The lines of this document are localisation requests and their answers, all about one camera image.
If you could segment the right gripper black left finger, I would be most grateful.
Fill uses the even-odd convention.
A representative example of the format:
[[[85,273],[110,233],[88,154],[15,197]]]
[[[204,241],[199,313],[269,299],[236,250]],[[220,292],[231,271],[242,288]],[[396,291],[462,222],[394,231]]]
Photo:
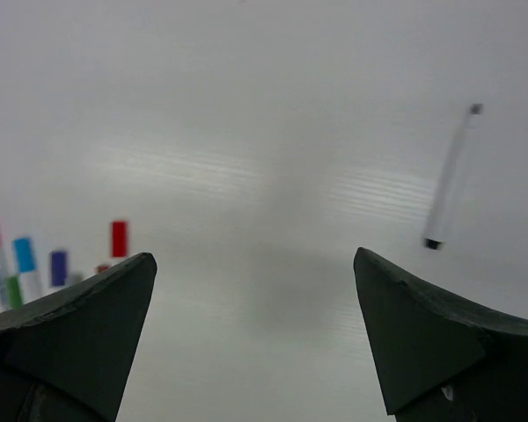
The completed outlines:
[[[114,421],[157,263],[136,254],[0,313],[0,421]]]

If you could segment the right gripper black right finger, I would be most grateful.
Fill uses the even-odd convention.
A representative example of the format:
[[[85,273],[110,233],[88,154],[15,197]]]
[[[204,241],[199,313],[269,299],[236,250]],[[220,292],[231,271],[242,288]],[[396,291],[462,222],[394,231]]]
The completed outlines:
[[[354,271],[388,415],[528,421],[527,319],[432,285],[365,248]]]

